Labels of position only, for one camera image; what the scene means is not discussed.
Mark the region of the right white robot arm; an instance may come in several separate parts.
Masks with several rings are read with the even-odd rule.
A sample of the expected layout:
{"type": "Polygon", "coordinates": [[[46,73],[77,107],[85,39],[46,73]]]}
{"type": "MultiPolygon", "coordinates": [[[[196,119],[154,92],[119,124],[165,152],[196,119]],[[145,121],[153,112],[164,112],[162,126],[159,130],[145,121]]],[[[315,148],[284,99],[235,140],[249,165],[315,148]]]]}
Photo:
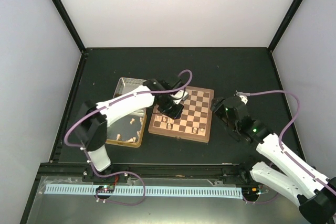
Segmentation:
{"type": "Polygon", "coordinates": [[[253,119],[247,110],[247,97],[214,98],[211,111],[227,132],[245,141],[257,153],[270,160],[246,165],[238,171],[239,179],[263,184],[296,205],[309,223],[327,223],[335,215],[335,178],[328,178],[295,154],[266,124],[253,119]]]}

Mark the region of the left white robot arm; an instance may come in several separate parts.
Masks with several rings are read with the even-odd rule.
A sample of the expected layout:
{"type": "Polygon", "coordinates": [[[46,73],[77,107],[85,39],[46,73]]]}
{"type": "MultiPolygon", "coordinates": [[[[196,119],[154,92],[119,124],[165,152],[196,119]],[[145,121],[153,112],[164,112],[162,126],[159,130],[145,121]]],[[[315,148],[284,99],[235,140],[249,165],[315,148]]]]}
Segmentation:
{"type": "Polygon", "coordinates": [[[99,112],[81,122],[74,132],[84,145],[89,160],[95,167],[94,175],[100,181],[108,181],[113,174],[105,147],[108,127],[119,119],[152,105],[156,105],[163,115],[179,119],[184,108],[181,102],[188,97],[188,92],[185,88],[181,88],[182,86],[180,79],[173,85],[149,79],[134,90],[114,99],[96,104],[92,102],[83,104],[78,115],[80,119],[97,109],[99,112]]]}

